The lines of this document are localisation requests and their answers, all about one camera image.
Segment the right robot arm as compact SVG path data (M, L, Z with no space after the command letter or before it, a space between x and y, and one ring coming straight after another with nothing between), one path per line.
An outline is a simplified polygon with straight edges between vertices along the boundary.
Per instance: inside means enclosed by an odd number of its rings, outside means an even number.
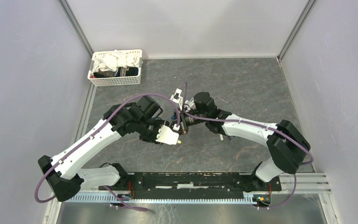
M188 101L184 101L181 92L177 89L171 96L171 101L181 110L180 134L186 134L190 126L204 123L214 134L247 139L269 150L269 159L261 162L250 178L255 190L265 189L273 178L283 173L295 174L306 163L306 157L309 163L313 162L310 144L290 121L265 123L241 118L219 109L208 92L199 92Z

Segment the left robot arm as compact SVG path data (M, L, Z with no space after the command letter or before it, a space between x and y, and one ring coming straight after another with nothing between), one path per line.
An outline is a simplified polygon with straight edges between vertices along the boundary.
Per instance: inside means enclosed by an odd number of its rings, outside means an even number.
M123 190L128 184L126 175L110 165L106 168L83 169L90 159L109 144L130 133L138 133L141 140L175 145L179 140L180 109L171 99L158 94L173 105L176 122L154 117L160 105L153 99L154 93L140 94L120 105L112 106L103 118L82 138L63 152L53 156L42 156L38 165L43 172L37 183L34 198L39 203L53 199L64 202L80 190L99 186L112 186Z

